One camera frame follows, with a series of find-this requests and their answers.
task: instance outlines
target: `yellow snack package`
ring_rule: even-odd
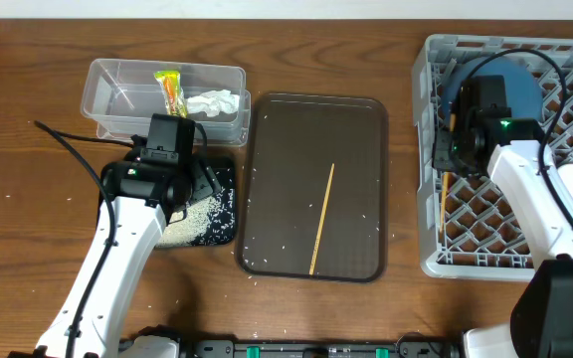
[[[183,118],[187,118],[187,103],[185,102],[183,88],[180,86],[180,72],[159,71],[154,73],[154,78],[165,93],[167,114],[180,115]]]

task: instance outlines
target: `white wall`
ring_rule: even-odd
[[[0,0],[0,18],[573,20],[573,0]]]

